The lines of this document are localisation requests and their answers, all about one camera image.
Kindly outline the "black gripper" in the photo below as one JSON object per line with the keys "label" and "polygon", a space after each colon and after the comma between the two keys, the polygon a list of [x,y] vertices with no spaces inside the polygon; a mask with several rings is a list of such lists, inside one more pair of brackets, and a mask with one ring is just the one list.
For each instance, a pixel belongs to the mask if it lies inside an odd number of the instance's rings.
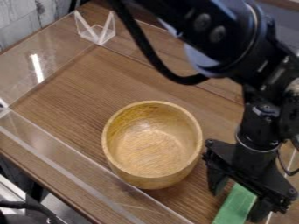
{"label": "black gripper", "polygon": [[205,141],[202,160],[209,191],[213,196],[218,195],[228,179],[244,186],[256,195],[246,215],[246,220],[253,223],[260,222],[269,212],[284,214],[297,199],[297,191],[276,167],[276,160],[281,159],[281,142],[293,141],[297,135],[299,130],[282,129],[276,136],[272,133],[269,139],[264,134],[252,139],[242,129],[237,129],[234,143],[216,139]]}

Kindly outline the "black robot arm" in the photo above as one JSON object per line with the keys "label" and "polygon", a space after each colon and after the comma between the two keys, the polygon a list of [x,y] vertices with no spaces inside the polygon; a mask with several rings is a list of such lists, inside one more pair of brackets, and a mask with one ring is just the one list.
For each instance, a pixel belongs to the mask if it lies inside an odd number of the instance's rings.
{"label": "black robot arm", "polygon": [[253,0],[134,0],[184,43],[196,74],[181,77],[162,63],[140,25],[121,4],[116,10],[153,68],[170,81],[194,85],[233,80],[244,112],[234,143],[209,139],[202,160],[209,191],[234,180],[256,195],[248,219],[285,212],[297,198],[281,163],[284,142],[299,147],[299,57],[276,37],[276,24]]}

